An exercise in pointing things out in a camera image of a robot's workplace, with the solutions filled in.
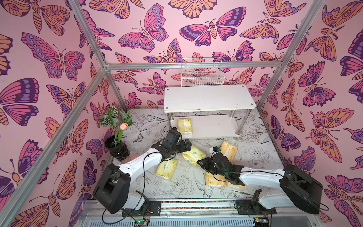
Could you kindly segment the yellow floral tissue pack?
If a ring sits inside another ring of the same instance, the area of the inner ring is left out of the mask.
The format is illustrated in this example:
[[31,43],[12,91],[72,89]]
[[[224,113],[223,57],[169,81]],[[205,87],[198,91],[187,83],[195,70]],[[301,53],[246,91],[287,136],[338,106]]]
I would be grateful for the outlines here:
[[169,160],[161,162],[156,170],[156,176],[170,181],[174,176],[177,165],[178,165],[177,160]]
[[198,167],[198,161],[206,158],[206,154],[198,149],[196,146],[192,146],[190,151],[182,153],[182,157],[189,162],[192,166]]
[[180,133],[193,133],[192,119],[191,118],[178,119],[178,130]]

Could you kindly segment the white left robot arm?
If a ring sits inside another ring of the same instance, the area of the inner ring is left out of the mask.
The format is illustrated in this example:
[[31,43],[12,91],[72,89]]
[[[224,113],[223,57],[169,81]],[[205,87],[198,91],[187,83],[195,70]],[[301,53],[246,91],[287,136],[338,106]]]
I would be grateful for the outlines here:
[[131,184],[149,168],[191,150],[190,140],[183,139],[177,128],[171,128],[164,139],[153,144],[144,154],[118,166],[109,164],[93,191],[93,197],[111,214],[120,210],[144,212],[148,198],[143,191],[131,191]]

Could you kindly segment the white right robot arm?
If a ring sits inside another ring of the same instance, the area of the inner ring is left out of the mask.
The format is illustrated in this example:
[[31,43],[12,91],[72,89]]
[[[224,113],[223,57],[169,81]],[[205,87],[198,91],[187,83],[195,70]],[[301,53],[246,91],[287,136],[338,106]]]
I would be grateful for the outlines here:
[[320,212],[322,184],[294,165],[288,164],[277,170],[258,170],[234,165],[222,153],[198,160],[197,164],[212,175],[223,176],[235,186],[272,188],[272,191],[254,194],[257,203],[265,209],[297,207],[313,215]]

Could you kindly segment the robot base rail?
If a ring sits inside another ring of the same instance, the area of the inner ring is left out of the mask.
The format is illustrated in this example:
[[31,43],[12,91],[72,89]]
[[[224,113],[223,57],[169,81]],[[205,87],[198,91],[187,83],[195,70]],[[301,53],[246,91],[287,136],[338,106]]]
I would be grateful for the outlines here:
[[319,216],[297,208],[243,214],[242,198],[156,199],[145,216],[126,217],[105,212],[97,201],[88,201],[77,227],[322,227]]

